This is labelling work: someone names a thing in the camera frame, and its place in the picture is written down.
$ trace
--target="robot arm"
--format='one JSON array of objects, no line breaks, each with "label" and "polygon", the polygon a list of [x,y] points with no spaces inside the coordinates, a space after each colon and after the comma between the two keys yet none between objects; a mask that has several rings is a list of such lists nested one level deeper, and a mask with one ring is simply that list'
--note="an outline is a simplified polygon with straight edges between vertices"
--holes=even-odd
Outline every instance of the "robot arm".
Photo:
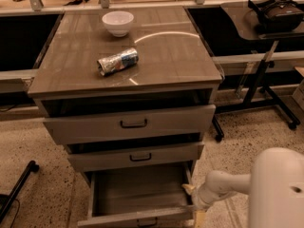
[{"label": "robot arm", "polygon": [[249,195],[249,228],[302,228],[304,224],[304,156],[270,148],[256,158],[251,175],[212,171],[199,188],[183,186],[197,210],[236,192]]}]

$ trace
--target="floor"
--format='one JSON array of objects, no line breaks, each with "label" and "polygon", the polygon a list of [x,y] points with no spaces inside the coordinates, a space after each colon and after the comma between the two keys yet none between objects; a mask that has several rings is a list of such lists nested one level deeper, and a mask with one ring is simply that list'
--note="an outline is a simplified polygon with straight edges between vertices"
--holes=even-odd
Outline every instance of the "floor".
[{"label": "floor", "polygon": [[[282,96],[294,114],[304,123],[302,111],[293,98]],[[1,227],[77,227],[86,219],[89,188],[67,161],[67,153],[57,146],[42,124],[34,107],[18,107],[0,113],[0,194],[8,194],[29,161],[40,169],[29,175]],[[203,183],[206,173],[217,169],[231,174],[250,172],[255,157],[271,147],[291,148],[304,154],[304,124],[290,130],[284,115],[276,107],[218,115],[225,138],[216,142],[211,125],[204,136],[205,148],[194,171],[194,183]],[[216,202],[207,212],[203,228],[245,228],[248,197],[237,194]],[[190,227],[192,221],[159,227]]]}]

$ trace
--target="cabinet top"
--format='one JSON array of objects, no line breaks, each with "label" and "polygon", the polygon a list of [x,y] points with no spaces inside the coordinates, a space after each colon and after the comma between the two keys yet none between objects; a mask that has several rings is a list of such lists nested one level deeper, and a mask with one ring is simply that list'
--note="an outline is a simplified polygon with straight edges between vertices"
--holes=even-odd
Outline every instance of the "cabinet top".
[{"label": "cabinet top", "polygon": [[[218,85],[221,76],[183,7],[124,9],[132,30],[114,37],[102,17],[114,9],[66,11],[28,91],[33,98],[69,94]],[[103,77],[97,60],[135,48],[139,62]]]}]

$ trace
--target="drawer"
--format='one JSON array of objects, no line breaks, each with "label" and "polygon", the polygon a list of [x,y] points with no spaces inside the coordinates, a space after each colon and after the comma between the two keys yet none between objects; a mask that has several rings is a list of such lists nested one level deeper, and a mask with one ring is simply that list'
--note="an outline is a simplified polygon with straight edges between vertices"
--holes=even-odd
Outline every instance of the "drawer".
[{"label": "drawer", "polygon": [[203,133],[215,106],[48,118],[44,124],[57,144],[94,143],[187,133]]},{"label": "drawer", "polygon": [[184,162],[94,172],[87,220],[78,227],[147,227],[192,218],[181,185],[191,183]]},{"label": "drawer", "polygon": [[170,162],[187,162],[200,158],[203,142],[99,151],[69,155],[68,160],[79,172],[136,167]]}]

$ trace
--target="cabinet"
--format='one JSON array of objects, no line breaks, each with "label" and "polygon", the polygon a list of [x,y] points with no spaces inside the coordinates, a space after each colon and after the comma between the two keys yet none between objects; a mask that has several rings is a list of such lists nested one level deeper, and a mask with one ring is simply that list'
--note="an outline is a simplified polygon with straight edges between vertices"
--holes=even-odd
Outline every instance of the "cabinet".
[{"label": "cabinet", "polygon": [[[135,23],[123,38],[103,28],[107,9],[67,11],[28,91],[90,186],[79,227],[192,217],[181,185],[200,158],[221,77],[184,8],[128,11]],[[130,47],[135,66],[99,75],[98,59]]]}]

